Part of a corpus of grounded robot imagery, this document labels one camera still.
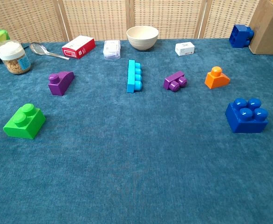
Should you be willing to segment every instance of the purple toy block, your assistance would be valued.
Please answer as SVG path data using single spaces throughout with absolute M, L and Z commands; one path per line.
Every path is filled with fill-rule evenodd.
M 59 73 L 50 74 L 49 89 L 53 95 L 63 96 L 72 80 L 75 78 L 72 71 L 61 71 Z
M 187 79 L 184 77 L 182 71 L 178 71 L 164 79 L 164 88 L 166 90 L 170 89 L 173 92 L 178 91 L 180 87 L 185 87 L 186 84 Z

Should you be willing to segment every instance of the blue toy block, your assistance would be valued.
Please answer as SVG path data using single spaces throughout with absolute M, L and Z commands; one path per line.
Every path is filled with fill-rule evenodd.
M 133 93 L 135 90 L 137 91 L 141 90 L 142 88 L 141 74 L 142 74 L 141 64 L 136 63 L 135 60 L 129 60 L 127 92 Z
M 246 25 L 235 25 L 229 42 L 233 48 L 248 47 L 253 35 L 254 32 L 250 27 L 247 27 Z
M 229 103 L 225 116 L 234 133 L 261 133 L 268 121 L 267 110 L 260 108 L 261 101 L 252 98 L 248 102 L 245 99 L 237 98 Z

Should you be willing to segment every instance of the red box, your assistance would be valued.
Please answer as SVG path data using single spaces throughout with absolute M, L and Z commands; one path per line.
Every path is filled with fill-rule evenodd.
M 93 37 L 78 36 L 62 47 L 63 54 L 67 57 L 80 59 L 95 47 Z

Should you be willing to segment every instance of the jar lid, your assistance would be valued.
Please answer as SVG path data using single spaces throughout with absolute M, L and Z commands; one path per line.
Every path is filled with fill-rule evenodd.
M 15 40 L 0 42 L 0 58 L 4 61 L 19 58 L 25 54 L 21 44 Z

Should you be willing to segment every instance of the orange toy block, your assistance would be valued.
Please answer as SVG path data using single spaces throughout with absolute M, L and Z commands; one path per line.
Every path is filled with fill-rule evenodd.
M 228 85 L 229 82 L 229 77 L 222 73 L 222 69 L 218 66 L 213 67 L 212 71 L 207 73 L 205 80 L 205 84 L 209 87 L 209 89 Z

